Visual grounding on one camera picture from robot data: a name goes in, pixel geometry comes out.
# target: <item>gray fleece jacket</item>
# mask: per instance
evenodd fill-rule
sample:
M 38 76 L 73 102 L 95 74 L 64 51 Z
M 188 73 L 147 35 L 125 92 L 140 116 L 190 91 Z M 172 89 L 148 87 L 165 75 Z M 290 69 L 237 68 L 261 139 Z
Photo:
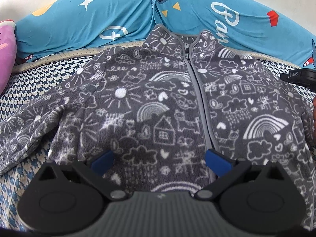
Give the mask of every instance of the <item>gray fleece jacket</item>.
M 142 47 L 108 48 L 72 77 L 0 123 L 0 174 L 56 130 L 59 164 L 115 153 L 105 178 L 134 190 L 196 192 L 214 180 L 215 148 L 253 164 L 279 161 L 314 218 L 310 104 L 252 57 L 210 31 L 176 36 L 157 25 Z

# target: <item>blue gripper pad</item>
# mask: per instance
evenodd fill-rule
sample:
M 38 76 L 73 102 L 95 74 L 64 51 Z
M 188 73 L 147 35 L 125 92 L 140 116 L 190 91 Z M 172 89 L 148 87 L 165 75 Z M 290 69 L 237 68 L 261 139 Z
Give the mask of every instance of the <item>blue gripper pad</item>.
M 103 176 L 108 171 L 114 162 L 114 153 L 109 150 L 97 157 L 93 162 L 90 163 L 90 169 L 96 174 Z
M 205 154 L 205 163 L 218 177 L 221 177 L 232 170 L 236 162 L 213 149 L 209 149 Z

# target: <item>metal screw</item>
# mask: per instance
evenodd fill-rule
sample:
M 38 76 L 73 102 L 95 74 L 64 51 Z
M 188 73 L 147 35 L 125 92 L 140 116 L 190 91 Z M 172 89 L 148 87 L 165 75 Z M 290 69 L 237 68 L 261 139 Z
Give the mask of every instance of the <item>metal screw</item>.
M 115 190 L 115 191 L 111 191 L 110 193 L 110 197 L 112 199 L 122 199 L 124 198 L 126 195 L 125 191 L 122 191 L 122 190 Z
M 209 190 L 200 190 L 197 192 L 200 199 L 210 199 L 213 196 L 213 192 Z

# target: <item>yellow triangle print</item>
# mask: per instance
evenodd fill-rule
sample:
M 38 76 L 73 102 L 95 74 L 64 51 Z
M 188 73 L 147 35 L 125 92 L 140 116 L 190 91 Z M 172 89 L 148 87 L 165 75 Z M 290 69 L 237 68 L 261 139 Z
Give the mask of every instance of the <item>yellow triangle print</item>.
M 168 10 L 165 10 L 165 11 L 161 11 L 163 15 L 165 15 L 165 17 L 167 17 L 167 13 L 168 13 Z
M 179 5 L 178 2 L 177 2 L 175 5 L 173 5 L 172 7 L 175 8 L 175 9 L 177 9 L 177 10 L 179 10 L 179 11 L 181 11 L 180 5 Z

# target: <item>jacket zipper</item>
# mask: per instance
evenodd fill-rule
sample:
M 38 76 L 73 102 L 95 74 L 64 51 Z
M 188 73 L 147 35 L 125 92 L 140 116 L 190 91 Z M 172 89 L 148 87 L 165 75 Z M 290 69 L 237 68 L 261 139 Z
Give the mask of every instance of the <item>jacket zipper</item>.
M 195 91 L 196 99 L 197 99 L 198 109 L 199 109 L 202 128 L 203 128 L 204 142 L 205 142 L 205 148 L 206 148 L 205 151 L 207 151 L 208 149 L 215 149 L 215 150 L 219 151 L 219 145 L 218 145 L 218 142 L 215 138 L 214 130 L 213 130 L 212 123 L 211 123 L 211 117 L 210 117 L 210 111 L 209 111 L 206 93 L 204 92 L 203 83 L 201 82 L 201 80 L 198 76 L 197 69 L 194 67 L 194 61 L 192 58 L 192 48 L 200 40 L 200 35 L 198 35 L 196 40 L 189 47 L 189 59 L 191 62 L 191 64 L 190 64 L 185 56 L 185 48 L 184 48 L 184 44 L 183 44 L 182 40 L 180 40 L 180 38 L 178 36 L 171 33 L 167 29 L 165 29 L 165 30 L 171 36 L 175 37 L 181 44 L 181 49 L 182 49 L 182 53 L 183 53 L 182 54 L 183 60 L 184 60 L 184 63 L 186 64 L 187 71 L 189 73 L 189 76 L 190 76 L 190 79 L 191 79 L 191 82 L 192 82 L 192 85 L 193 85 L 193 88 Z M 212 183 L 216 180 L 216 176 L 215 176 L 214 172 L 211 171 L 210 169 L 208 169 L 208 175 L 209 175 L 210 183 Z

